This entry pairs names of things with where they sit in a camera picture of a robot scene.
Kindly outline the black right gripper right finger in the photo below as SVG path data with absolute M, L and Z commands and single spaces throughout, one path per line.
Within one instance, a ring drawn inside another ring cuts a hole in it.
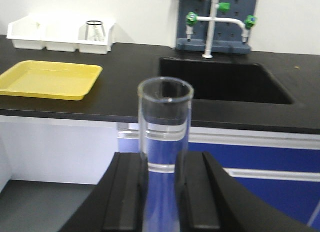
M 175 162 L 181 231 L 313 231 L 254 195 L 208 152 L 181 151 Z

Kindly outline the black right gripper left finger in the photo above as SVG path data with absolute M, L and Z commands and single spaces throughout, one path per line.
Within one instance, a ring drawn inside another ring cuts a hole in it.
M 116 152 L 98 184 L 60 231 L 141 231 L 148 181 L 146 156 Z

